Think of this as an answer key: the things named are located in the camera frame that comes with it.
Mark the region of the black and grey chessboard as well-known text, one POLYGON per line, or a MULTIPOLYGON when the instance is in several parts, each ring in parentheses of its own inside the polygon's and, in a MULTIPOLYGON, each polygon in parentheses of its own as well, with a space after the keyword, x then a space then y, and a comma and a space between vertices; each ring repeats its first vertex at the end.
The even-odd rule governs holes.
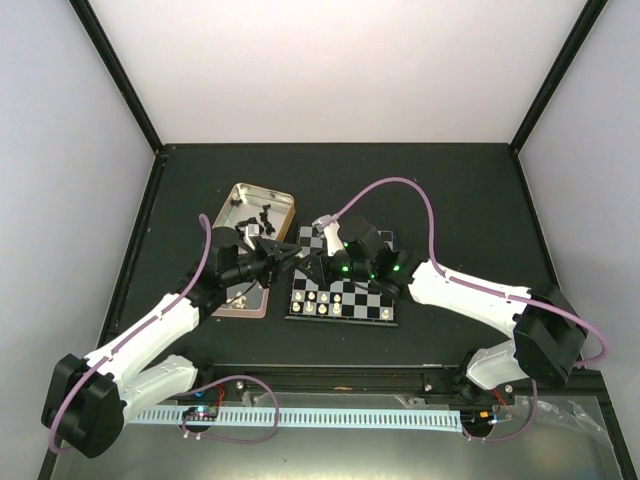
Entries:
MULTIPOLYGON (((301 255, 303 257, 312 254, 314 251, 322 251, 326 248, 326 243, 323 237, 312 226, 301 226, 297 234, 297 243, 301 247, 301 255)), ((395 314, 395 301, 378 291, 367 290, 370 287, 369 282, 355 282, 338 280, 325 286, 319 287, 311 280, 309 280, 302 272, 297 269, 294 271, 292 286, 290 291, 290 300, 288 313, 286 318, 288 320, 304 320, 311 322, 333 322, 342 324, 366 324, 366 325, 396 325, 395 314), (301 301, 295 300, 296 292, 303 294, 301 301), (309 292, 315 293, 314 300, 308 300, 307 295, 309 292), (327 302, 321 302, 320 296, 326 293, 328 295, 327 302), (342 297, 341 302, 341 315, 334 316, 332 314, 332 307, 335 304, 333 297, 339 294, 342 297), (315 311, 313 313, 307 313, 305 311, 305 304, 307 301, 315 303, 315 311), (302 310, 295 312, 293 305, 300 303, 302 310), (320 315, 318 313, 318 307, 320 304, 327 305, 327 313, 320 315), (390 317, 388 319, 381 318, 381 312, 384 309, 388 309, 390 317)))

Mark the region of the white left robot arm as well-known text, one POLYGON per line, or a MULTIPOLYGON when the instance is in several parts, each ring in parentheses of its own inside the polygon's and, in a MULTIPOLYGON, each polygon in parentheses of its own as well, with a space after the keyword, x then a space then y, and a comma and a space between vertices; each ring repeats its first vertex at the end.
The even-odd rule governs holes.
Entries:
POLYGON ((253 245, 230 227, 212 227, 206 215, 201 259, 143 318, 102 347, 55 365, 41 422, 49 430, 49 449, 60 454, 64 442, 88 458, 104 453, 123 427, 142 411, 172 397, 207 397, 213 372, 185 355, 153 365, 166 348, 194 331, 228 299, 229 288, 255 283, 269 288, 281 273, 297 266, 301 248, 267 238, 253 245))

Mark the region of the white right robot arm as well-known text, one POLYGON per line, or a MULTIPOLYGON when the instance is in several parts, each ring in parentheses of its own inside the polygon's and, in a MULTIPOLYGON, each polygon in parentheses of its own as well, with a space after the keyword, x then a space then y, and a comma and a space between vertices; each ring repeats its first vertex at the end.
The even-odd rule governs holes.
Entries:
POLYGON ((454 379, 457 396, 476 403, 497 386, 530 378, 567 383, 586 340, 585 328, 556 287, 541 290, 485 281, 450 271, 393 247, 393 235, 362 218, 338 225, 317 220, 298 230, 304 262, 294 274, 289 312, 351 322, 395 322, 405 300, 466 316, 506 336, 474 348, 454 379))

